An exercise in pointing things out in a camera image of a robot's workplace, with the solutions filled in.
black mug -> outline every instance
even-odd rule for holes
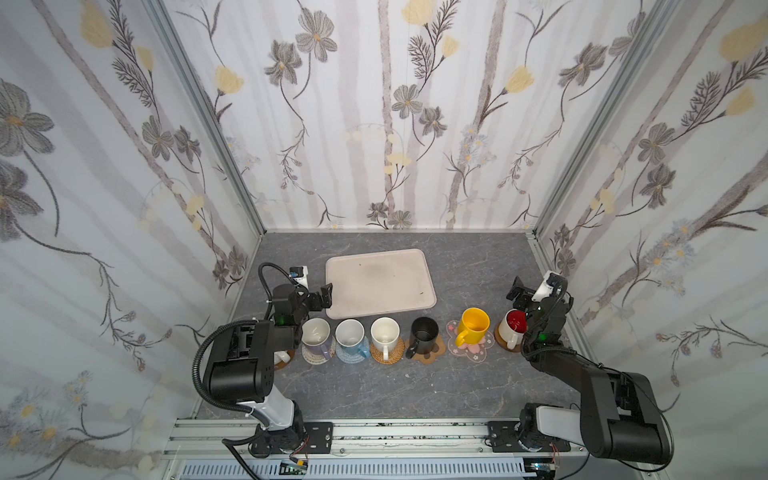
[[[418,353],[429,357],[435,348],[435,340],[440,334],[437,322],[428,316],[420,316],[411,324],[411,346],[406,350],[406,358],[412,359]]]

white ventilation grille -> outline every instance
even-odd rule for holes
[[[246,460],[263,480],[281,478],[510,478],[526,473],[522,458],[355,458],[310,459],[306,475],[278,475],[280,460]],[[180,480],[250,480],[234,460],[187,460]]]

floral wallpaper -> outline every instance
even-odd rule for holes
[[[653,7],[165,4],[266,226],[372,230],[532,228]]]
[[[257,238],[150,19],[0,5],[0,464],[160,478]]]
[[[540,232],[600,361],[669,409],[676,480],[765,475],[767,15],[681,2]]]

woven rattan coaster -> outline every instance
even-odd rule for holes
[[[397,363],[402,358],[402,353],[406,350],[406,343],[402,339],[397,339],[397,345],[395,349],[389,354],[389,360],[384,361],[384,354],[376,349],[376,346],[371,342],[371,357],[383,365],[392,365]]]
[[[406,350],[409,346],[411,346],[410,338],[408,338],[408,341],[406,342]],[[437,360],[437,357],[441,356],[443,353],[445,353],[445,342],[442,341],[442,335],[437,335],[435,345],[432,346],[432,351],[425,353],[424,355],[417,353],[413,356],[413,359],[420,361],[424,365],[429,365],[430,363],[434,363],[435,360]]]

mug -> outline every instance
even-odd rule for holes
[[[400,325],[394,319],[383,316],[371,325],[371,340],[373,345],[384,355],[384,361],[389,361],[389,353],[394,351],[400,340]]]
[[[279,352],[275,352],[273,356],[275,360],[275,365],[277,365],[280,362],[285,362],[285,363],[290,362],[290,355],[288,355],[288,352],[286,352],[285,350],[280,350]]]
[[[498,324],[498,335],[507,343],[507,349],[514,349],[522,340],[523,333],[528,330],[525,322],[525,312],[512,309],[507,312]]]
[[[411,324],[411,341],[406,350],[406,358],[412,359],[418,353],[419,355],[428,355],[435,346],[435,340],[440,333],[437,322],[428,316],[420,316],[413,320]]]
[[[363,342],[365,338],[366,329],[355,319],[344,320],[336,327],[336,343],[350,355],[362,355],[366,358],[371,356],[370,350]]]
[[[307,320],[302,325],[301,341],[311,353],[331,359],[330,348],[333,344],[331,325],[321,318]]]
[[[468,308],[462,314],[462,321],[458,325],[456,332],[456,346],[462,346],[465,343],[475,345],[482,341],[485,332],[491,325],[491,319],[488,314],[479,308]]]

